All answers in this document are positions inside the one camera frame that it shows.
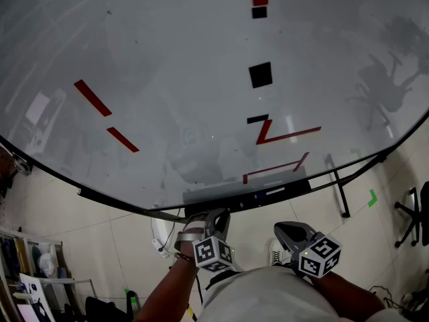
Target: floor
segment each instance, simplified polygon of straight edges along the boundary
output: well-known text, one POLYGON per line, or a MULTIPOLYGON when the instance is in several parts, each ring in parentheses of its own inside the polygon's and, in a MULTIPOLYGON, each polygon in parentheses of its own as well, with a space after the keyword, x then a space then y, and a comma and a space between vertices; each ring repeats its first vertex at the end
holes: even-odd
MULTIPOLYGON (((412 206, 406 192, 420 189, 429 178, 429 122, 420 127, 383 163, 345 187, 352 217, 343 219, 337 188, 330 187, 267 207, 233 214, 228 243, 236 249, 236 261, 244 269, 264 266, 267 242, 278 221, 301 221, 343 244, 336 272, 363 287, 388 287, 400 302, 405 292, 426 282, 429 250, 421 243, 411 246, 409 237, 399 249, 394 243, 408 226, 407 216, 393 208, 400 200, 412 206), (370 189, 377 195, 372 200, 370 189)), ((342 170, 348 175, 359 166, 342 170)), ((323 176, 312 186, 332 180, 323 176)), ((34 170, 29 177, 16 176, 1 205, 0 222, 22 226, 24 232, 63 241, 63 252, 75 278, 91 278, 101 299, 125 309, 124 289, 134 290, 141 304, 168 271, 172 259, 163 259, 151 244, 151 220, 79 197, 76 189, 53 176, 34 170)), ((210 275, 200 271, 203 287, 210 275)), ((88 285, 76 288, 83 301, 88 285)), ((200 312, 194 285, 190 305, 200 312)), ((190 321, 187 314, 184 321, 190 321)))

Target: green tape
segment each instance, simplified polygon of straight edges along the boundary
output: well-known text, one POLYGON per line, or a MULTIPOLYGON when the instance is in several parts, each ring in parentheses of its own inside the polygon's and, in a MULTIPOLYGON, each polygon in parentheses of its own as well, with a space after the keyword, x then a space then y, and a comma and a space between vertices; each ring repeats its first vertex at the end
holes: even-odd
MULTIPOLYGON (((128 288, 124 288, 124 291, 125 291, 125 296, 126 296, 127 293, 129 292, 129 290, 128 290, 128 288)), ((137 299, 135 297, 131 297, 131 302, 137 304, 137 299)))
POLYGON ((369 190, 369 193, 371 193, 372 199, 368 202, 368 207, 372 207, 377 202, 377 195, 373 189, 369 190))

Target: black tape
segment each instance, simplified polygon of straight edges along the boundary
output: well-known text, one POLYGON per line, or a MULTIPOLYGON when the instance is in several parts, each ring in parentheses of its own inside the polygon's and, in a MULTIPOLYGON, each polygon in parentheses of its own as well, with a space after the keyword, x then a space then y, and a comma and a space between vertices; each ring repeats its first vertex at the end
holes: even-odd
POLYGON ((247 124, 256 123, 257 121, 266 121, 268 115, 258 115, 256 117, 247 118, 247 124))
POLYGON ((273 83, 271 76, 271 63, 266 62, 249 68, 250 78, 254 89, 267 86, 273 83))
POLYGON ((253 19, 259 19, 259 18, 266 18, 267 17, 267 7, 254 7, 252 9, 252 18, 253 19))

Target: person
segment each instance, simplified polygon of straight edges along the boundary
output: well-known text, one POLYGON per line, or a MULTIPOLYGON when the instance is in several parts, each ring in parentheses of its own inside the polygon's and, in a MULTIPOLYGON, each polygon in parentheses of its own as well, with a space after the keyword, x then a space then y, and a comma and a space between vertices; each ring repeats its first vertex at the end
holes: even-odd
MULTIPOLYGON (((182 242, 178 257, 164 279, 147 298, 135 322, 179 322, 198 268, 190 242, 182 242)), ((329 272, 312 285, 282 266, 284 251, 276 239, 269 245, 269 266, 221 272, 207 287, 199 322, 260 321, 407 321, 369 291, 329 272)))

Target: cable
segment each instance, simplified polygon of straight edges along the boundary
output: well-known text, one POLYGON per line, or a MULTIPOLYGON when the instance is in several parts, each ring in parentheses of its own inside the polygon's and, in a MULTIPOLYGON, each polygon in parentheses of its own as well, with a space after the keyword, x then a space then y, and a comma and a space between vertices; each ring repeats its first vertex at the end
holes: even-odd
POLYGON ((158 248, 158 251, 159 251, 159 252, 162 252, 162 251, 164 250, 164 248, 165 248, 166 244, 168 243, 168 240, 169 240, 170 236, 172 235, 172 233, 173 233, 173 231, 174 231, 174 226, 175 226, 175 225, 176 225, 176 222, 174 222, 174 223, 173 223, 173 228, 172 228, 171 232, 168 234, 167 239, 166 239, 166 242, 162 245, 162 247, 158 248))
POLYGON ((200 300, 201 300, 201 305, 202 305, 201 285, 200 285, 200 280, 198 279, 198 275, 196 275, 196 285, 198 286, 198 293, 200 294, 200 300))
POLYGON ((152 229, 152 237, 155 238, 154 227, 152 226, 152 217, 150 217, 150 229, 152 229))
POLYGON ((386 288, 386 287, 384 287, 384 286, 377 286, 377 285, 374 285, 374 286, 372 286, 370 289, 369 289, 369 291, 372 291, 373 290, 373 288, 381 288, 381 289, 383 289, 384 291, 387 291, 387 293, 388 293, 388 295, 390 296, 390 299, 389 298, 387 298, 387 297, 384 297, 383 298, 383 301, 385 301, 386 302, 386 304, 387 304, 387 307, 390 309, 390 308, 394 308, 394 309, 403 309, 403 310, 405 310, 405 311, 410 311, 410 310, 408 310, 407 308, 405 308, 405 307, 403 307, 403 306, 401 306, 401 305, 399 305, 399 304, 397 304, 396 302, 394 302, 393 301, 393 299, 392 299, 392 295, 391 295, 391 293, 390 293, 390 291, 389 291, 389 289, 388 288, 386 288))

